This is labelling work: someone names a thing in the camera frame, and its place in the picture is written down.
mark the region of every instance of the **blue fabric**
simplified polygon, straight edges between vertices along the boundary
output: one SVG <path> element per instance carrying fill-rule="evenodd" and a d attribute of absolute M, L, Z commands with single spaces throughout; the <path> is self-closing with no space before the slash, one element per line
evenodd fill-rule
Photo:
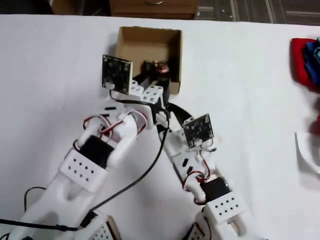
<path fill-rule="evenodd" d="M 320 48 L 319 42 L 308 42 L 305 45 L 303 57 L 305 69 L 309 73 L 312 82 L 320 86 L 320 64 L 314 55 L 317 48 Z"/>
<path fill-rule="evenodd" d="M 318 47 L 314 50 L 313 56 L 315 57 L 315 60 L 318 62 L 318 64 L 320 64 L 320 37 L 318 36 L 316 40 L 318 42 Z"/>

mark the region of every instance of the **red fabric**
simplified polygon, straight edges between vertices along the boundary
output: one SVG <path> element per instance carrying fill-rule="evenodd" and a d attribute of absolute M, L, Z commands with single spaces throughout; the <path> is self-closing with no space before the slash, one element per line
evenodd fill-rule
<path fill-rule="evenodd" d="M 291 40 L 291 50 L 293 57 L 293 67 L 296 73 L 296 81 L 310 89 L 320 90 L 320 87 L 316 86 L 308 72 L 305 69 L 305 61 L 303 56 L 303 49 L 306 46 L 306 43 L 316 42 L 317 40 L 310 38 L 293 38 Z"/>

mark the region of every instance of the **red wire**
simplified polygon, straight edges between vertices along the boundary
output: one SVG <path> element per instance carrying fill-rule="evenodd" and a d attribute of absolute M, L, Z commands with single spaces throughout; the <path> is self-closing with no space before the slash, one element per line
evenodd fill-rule
<path fill-rule="evenodd" d="M 206 202 L 198 202 L 195 198 L 193 199 L 193 202 L 199 206 L 206 205 Z"/>
<path fill-rule="evenodd" d="M 111 122 L 109 121 L 109 119 L 106 117 L 106 116 L 104 116 L 104 115 L 101 115 L 107 122 L 108 122 L 108 124 L 111 126 L 112 124 L 111 124 Z M 84 120 L 83 120 L 83 124 L 82 124 L 82 127 L 83 127 L 83 129 L 85 130 L 86 129 L 86 122 L 88 122 L 90 119 L 92 119 L 92 118 L 94 118 L 94 117 L 96 117 L 96 115 L 94 115 L 94 116 L 89 116 L 89 117 L 87 117 L 87 118 L 85 118 Z M 100 136 L 99 136 L 99 138 L 101 139 L 101 137 L 103 136 L 103 132 L 101 132 L 100 133 Z M 112 138 L 112 135 L 113 135 L 113 132 L 110 132 L 110 135 L 109 135 L 109 138 Z"/>
<path fill-rule="evenodd" d="M 205 236 L 205 232 L 202 230 L 202 228 L 200 227 L 199 223 L 195 222 L 194 225 L 195 225 L 196 228 L 199 230 L 199 232 L 201 233 L 201 235 L 204 237 L 204 236 Z"/>
<path fill-rule="evenodd" d="M 212 239 L 212 232 L 211 232 L 211 227 L 210 227 L 208 218 L 206 218 L 205 216 L 203 218 L 206 221 L 206 224 L 208 225 L 208 228 L 209 228 L 209 240 L 211 240 Z"/>
<path fill-rule="evenodd" d="M 200 157 L 202 158 L 202 161 L 203 161 L 203 163 L 204 163 L 204 165 L 205 165 L 205 167 L 206 167 L 206 169 L 207 169 L 207 171 L 208 171 L 208 175 L 207 175 L 206 178 L 205 178 L 205 180 L 208 180 L 208 179 L 210 178 L 210 175 L 211 175 L 210 168 L 209 168 L 206 160 L 205 160 L 204 157 L 202 156 L 201 150 L 199 151 L 199 154 L 200 154 Z"/>
<path fill-rule="evenodd" d="M 191 171 L 191 172 L 188 173 L 188 175 L 186 176 L 186 178 L 185 178 L 184 181 L 182 182 L 182 188 L 183 188 L 183 190 L 186 190 L 186 189 L 185 189 L 185 185 L 186 185 L 187 179 L 188 179 L 188 177 L 191 176 L 192 174 L 201 174 L 201 175 L 202 175 L 202 177 L 201 177 L 200 179 L 197 178 L 198 182 L 203 182 L 203 181 L 205 180 L 205 175 L 204 175 L 201 171 L 199 171 L 199 170 Z"/>
<path fill-rule="evenodd" d="M 143 113 L 140 112 L 140 111 L 138 111 L 138 112 L 141 113 L 141 114 L 145 117 L 145 119 L 147 119 L 147 116 L 146 116 L 145 114 L 143 114 Z M 108 133 L 109 131 L 113 130 L 116 126 L 118 126 L 118 125 L 121 124 L 121 123 L 123 123 L 122 120 L 119 121 L 119 122 L 117 122 L 116 124 L 114 124 L 112 127 L 106 129 L 105 131 L 102 131 L 102 133 L 103 133 L 103 134 Z M 138 133 L 137 133 L 137 134 L 141 133 L 141 132 L 146 128 L 146 126 L 147 126 L 147 125 L 144 124 L 144 125 L 142 126 L 142 128 L 141 128 L 140 130 L 138 130 Z"/>

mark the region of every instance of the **circuit board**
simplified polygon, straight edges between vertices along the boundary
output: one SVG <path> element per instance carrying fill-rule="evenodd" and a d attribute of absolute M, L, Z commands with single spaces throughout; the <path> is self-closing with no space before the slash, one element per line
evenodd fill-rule
<path fill-rule="evenodd" d="M 131 79 L 131 61 L 109 55 L 102 56 L 102 86 L 104 88 L 128 95 Z"/>
<path fill-rule="evenodd" d="M 182 128 L 190 149 L 196 146 L 197 141 L 202 140 L 203 143 L 214 137 L 209 114 L 186 122 Z"/>

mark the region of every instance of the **black cable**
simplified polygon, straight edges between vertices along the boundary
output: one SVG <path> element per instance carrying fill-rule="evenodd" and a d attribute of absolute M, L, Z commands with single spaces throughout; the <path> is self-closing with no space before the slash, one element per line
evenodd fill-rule
<path fill-rule="evenodd" d="M 128 189 L 132 188 L 134 185 L 136 185 L 137 183 L 139 183 L 152 169 L 153 167 L 155 166 L 155 164 L 157 163 L 160 155 L 161 155 L 161 152 L 164 148 L 164 144 L 165 144 L 165 139 L 166 139 L 166 136 L 167 136 L 167 133 L 168 133 L 168 130 L 169 130 L 169 123 L 170 123 L 170 114 L 169 112 L 158 106 L 158 105 L 155 105 L 155 104 L 152 104 L 152 103 L 149 103 L 149 102 L 144 102 L 144 101 L 136 101 L 136 100 L 119 100 L 119 99 L 115 99 L 112 97 L 112 93 L 111 93 L 111 90 L 110 90 L 110 97 L 119 102 L 119 103 L 123 103 L 123 104 L 138 104 L 138 105 L 146 105 L 146 106 L 149 106 L 150 108 L 156 108 L 160 111 L 163 111 L 165 113 L 165 116 L 166 116 L 166 120 L 167 120 L 167 128 L 165 128 L 164 130 L 164 133 L 163 133 L 163 137 L 162 137 L 162 140 L 161 140 L 161 144 L 160 144 L 160 148 L 159 148 L 159 151 L 154 159 L 154 161 L 152 162 L 152 164 L 149 166 L 149 168 L 137 179 L 135 180 L 134 182 L 132 182 L 131 184 L 129 184 L 128 186 L 126 186 L 125 188 L 123 188 L 122 190 L 118 191 L 117 193 L 113 194 L 112 196 L 110 196 L 109 198 L 107 198 L 106 200 L 100 202 L 98 205 L 94 206 L 93 208 L 91 208 L 89 210 L 89 212 L 92 212 L 98 208 L 100 208 L 102 205 L 108 203 L 109 201 L 111 201 L 112 199 L 116 198 L 117 196 L 119 196 L 120 194 L 124 193 L 125 191 L 127 191 Z"/>
<path fill-rule="evenodd" d="M 32 190 L 32 189 L 43 189 L 43 190 L 46 190 L 46 188 L 45 188 L 45 187 L 42 187 L 42 186 L 33 186 L 33 187 L 29 188 L 29 189 L 25 192 L 24 198 L 23 198 L 24 212 L 27 211 L 27 195 L 28 195 L 29 191 Z"/>
<path fill-rule="evenodd" d="M 5 240 L 8 240 L 9 239 L 9 234 L 10 234 L 10 232 L 6 233 L 5 235 L 2 235 L 0 237 L 0 240 L 4 239 L 4 237 L 6 237 Z"/>
<path fill-rule="evenodd" d="M 178 105 L 175 105 L 171 102 L 169 102 L 168 107 L 166 108 L 168 112 L 173 112 L 176 119 L 178 120 L 179 124 L 182 126 L 184 124 L 184 121 L 191 118 L 192 115 L 188 113 L 183 108 L 179 107 Z"/>
<path fill-rule="evenodd" d="M 211 240 L 211 238 L 212 238 L 212 232 L 211 232 L 211 227 L 210 227 L 208 218 L 206 218 L 205 216 L 204 216 L 203 218 L 204 218 L 204 220 L 206 221 L 206 224 L 208 225 L 208 228 L 209 228 L 209 240 Z"/>
<path fill-rule="evenodd" d="M 7 219 L 0 219 L 0 224 L 7 224 L 7 225 L 14 225 L 14 226 L 20 226 L 20 227 L 27 227 L 27 228 L 33 228 L 33 229 L 50 229 L 50 230 L 59 230 L 62 232 L 65 231 L 78 231 L 79 227 L 69 227 L 65 225 L 45 225 L 45 224 L 36 224 L 36 223 L 29 223 L 29 222 L 23 222 L 23 221 L 13 221 L 13 220 L 7 220 Z"/>

